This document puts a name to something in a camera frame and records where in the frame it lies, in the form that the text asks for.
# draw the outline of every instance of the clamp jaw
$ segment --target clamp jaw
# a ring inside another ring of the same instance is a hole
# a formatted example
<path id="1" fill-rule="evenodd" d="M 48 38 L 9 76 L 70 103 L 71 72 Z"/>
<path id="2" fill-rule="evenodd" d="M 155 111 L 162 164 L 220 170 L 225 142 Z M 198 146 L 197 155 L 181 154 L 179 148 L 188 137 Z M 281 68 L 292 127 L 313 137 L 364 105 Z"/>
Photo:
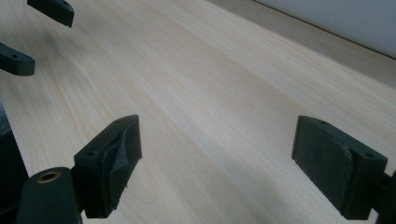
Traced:
<path id="1" fill-rule="evenodd" d="M 28 0 L 27 5 L 63 25 L 72 27 L 74 9 L 63 0 Z M 0 42 L 0 69 L 19 77 L 32 76 L 35 73 L 35 60 Z"/>
<path id="2" fill-rule="evenodd" d="M 82 210 L 108 217 L 141 158 L 138 116 L 115 120 L 75 155 L 71 170 L 51 168 L 24 183 L 16 223 L 82 223 Z"/>
<path id="3" fill-rule="evenodd" d="M 388 159 L 320 119 L 298 118 L 291 157 L 346 219 L 396 223 L 396 172 Z"/>

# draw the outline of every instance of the white wall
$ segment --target white wall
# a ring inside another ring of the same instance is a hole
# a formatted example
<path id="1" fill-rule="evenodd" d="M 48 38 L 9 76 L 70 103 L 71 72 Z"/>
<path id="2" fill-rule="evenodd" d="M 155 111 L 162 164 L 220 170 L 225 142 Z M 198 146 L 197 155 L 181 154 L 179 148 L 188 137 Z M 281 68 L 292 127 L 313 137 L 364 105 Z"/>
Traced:
<path id="1" fill-rule="evenodd" d="M 396 0 L 257 0 L 396 58 Z"/>

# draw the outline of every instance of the wooden table surface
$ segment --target wooden table surface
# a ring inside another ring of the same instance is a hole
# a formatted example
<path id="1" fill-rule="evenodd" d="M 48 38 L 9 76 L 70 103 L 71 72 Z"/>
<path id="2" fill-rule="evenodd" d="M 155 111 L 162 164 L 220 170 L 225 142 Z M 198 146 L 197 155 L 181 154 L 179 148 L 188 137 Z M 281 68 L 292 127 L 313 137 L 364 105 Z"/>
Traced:
<path id="1" fill-rule="evenodd" d="M 0 41 L 36 59 L 34 76 L 0 71 L 0 97 L 29 175 L 140 116 L 118 210 L 84 223 L 352 223 L 290 157 L 299 115 L 396 169 L 395 60 L 248 0 L 69 3 L 72 29 L 0 3 Z"/>

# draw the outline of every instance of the light wood grain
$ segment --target light wood grain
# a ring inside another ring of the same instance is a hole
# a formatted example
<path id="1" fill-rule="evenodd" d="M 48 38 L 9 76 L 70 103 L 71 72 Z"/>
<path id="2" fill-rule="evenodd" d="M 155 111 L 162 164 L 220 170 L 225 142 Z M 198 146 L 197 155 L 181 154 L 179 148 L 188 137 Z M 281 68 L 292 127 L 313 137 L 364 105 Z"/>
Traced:
<path id="1" fill-rule="evenodd" d="M 348 223 L 290 158 L 302 114 L 396 169 L 394 60 L 252 1 L 69 3 L 72 29 L 1 3 L 0 40 L 36 72 L 0 71 L 0 95 L 30 175 L 140 116 L 118 210 L 85 223 Z"/>

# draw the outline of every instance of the black plastic part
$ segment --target black plastic part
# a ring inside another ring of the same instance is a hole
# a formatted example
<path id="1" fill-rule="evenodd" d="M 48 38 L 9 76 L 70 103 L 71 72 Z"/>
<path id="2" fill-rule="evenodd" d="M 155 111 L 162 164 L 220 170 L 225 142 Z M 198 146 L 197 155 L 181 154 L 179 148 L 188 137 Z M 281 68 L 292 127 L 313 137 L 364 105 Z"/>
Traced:
<path id="1" fill-rule="evenodd" d="M 367 219 L 387 158 L 331 124 L 298 119 L 292 158 L 346 219 Z"/>
<path id="2" fill-rule="evenodd" d="M 141 158 L 137 115 L 115 120 L 76 154 L 73 173 L 87 217 L 108 217 L 117 208 Z"/>
<path id="3" fill-rule="evenodd" d="M 63 0 L 27 0 L 27 5 L 65 26 L 72 27 L 74 9 Z"/>
<path id="4" fill-rule="evenodd" d="M 371 193 L 374 210 L 379 214 L 377 224 L 396 223 L 396 172 L 393 177 L 384 174 Z"/>
<path id="5" fill-rule="evenodd" d="M 15 223 L 27 178 L 14 134 L 8 132 L 0 136 L 0 223 Z"/>
<path id="6" fill-rule="evenodd" d="M 0 43 L 0 69 L 20 77 L 35 73 L 35 60 Z"/>
<path id="7" fill-rule="evenodd" d="M 57 167 L 29 178 L 23 186 L 16 223 L 82 223 L 71 171 Z"/>

